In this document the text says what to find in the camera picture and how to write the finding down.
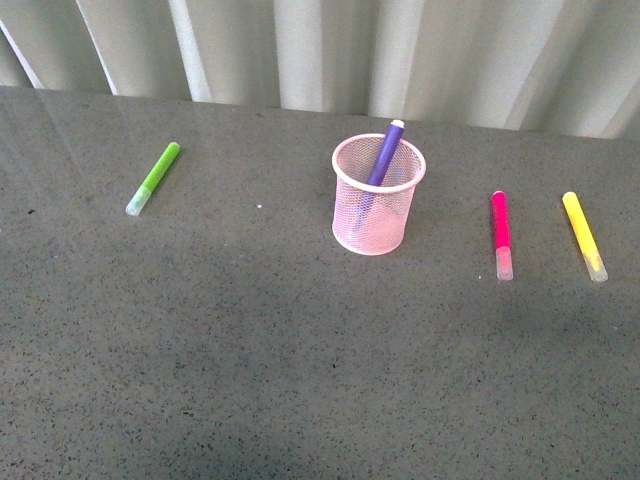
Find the marker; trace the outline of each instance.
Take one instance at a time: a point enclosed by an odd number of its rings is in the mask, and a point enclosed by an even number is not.
[[[391,160],[393,160],[393,155],[396,153],[396,149],[398,148],[398,144],[400,143],[400,139],[402,138],[403,133],[404,122],[402,120],[393,120],[391,124],[389,124],[387,133],[382,140],[382,146],[380,147],[378,155],[376,156],[376,161],[371,168],[371,173],[369,174],[369,178],[367,180],[368,185],[372,185],[375,187],[379,187],[382,185],[384,177],[387,174],[389,165],[391,165]],[[369,214],[369,211],[373,207],[374,199],[375,194],[371,192],[364,192],[360,197],[361,209],[358,212],[358,217],[356,218],[356,224],[353,230],[354,232],[360,231],[362,222],[364,222],[366,216]]]
[[[400,143],[403,133],[404,122],[402,120],[392,121],[384,136],[382,147],[380,147],[380,151],[376,157],[376,163],[373,164],[373,168],[369,174],[369,179],[367,180],[369,185],[376,187],[382,185],[384,176],[387,174],[387,170],[393,159],[393,154],[396,153],[396,148],[398,148],[398,143]]]
[[[567,192],[562,197],[562,203],[564,203],[564,208],[567,210],[567,215],[569,215],[573,232],[576,234],[591,280],[594,282],[606,281],[609,275],[607,275],[607,270],[604,268],[604,263],[602,263],[600,252],[578,201],[578,196],[573,192]]]
[[[498,190],[491,195],[493,207],[493,232],[496,248],[496,270],[500,280],[513,279],[511,262],[511,237],[509,235],[509,215],[507,213],[507,196]]]
[[[158,183],[160,183],[160,180],[162,180],[162,177],[164,177],[164,174],[167,173],[167,170],[178,156],[178,153],[180,153],[180,145],[176,142],[171,142],[127,205],[126,212],[129,215],[137,217],[140,214],[140,210],[145,206]]]

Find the white curtain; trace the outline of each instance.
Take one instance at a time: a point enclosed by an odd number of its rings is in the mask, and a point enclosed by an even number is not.
[[[0,84],[640,140],[638,0],[0,0]]]

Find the purple marker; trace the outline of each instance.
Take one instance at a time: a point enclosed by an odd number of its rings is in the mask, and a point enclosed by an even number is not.
[[[398,143],[400,143],[403,133],[404,122],[402,120],[394,120],[391,122],[391,125],[389,125],[389,129],[384,136],[382,147],[380,147],[380,151],[378,152],[376,163],[373,165],[371,174],[367,180],[369,185],[374,185],[376,187],[382,185],[384,176],[387,174],[387,169],[391,164],[393,154],[396,152],[396,148],[398,148]]]

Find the table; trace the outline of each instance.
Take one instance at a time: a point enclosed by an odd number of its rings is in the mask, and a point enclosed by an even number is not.
[[[639,145],[407,122],[427,175],[364,257],[331,153],[387,124],[0,89],[0,476],[640,478]]]

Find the mesh cup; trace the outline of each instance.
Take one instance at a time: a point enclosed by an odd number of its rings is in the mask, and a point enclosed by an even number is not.
[[[422,153],[400,140],[382,185],[367,185],[383,140],[383,134],[357,135],[338,145],[332,157],[338,176],[333,234],[362,255],[382,255],[400,245],[413,191],[426,172]]]

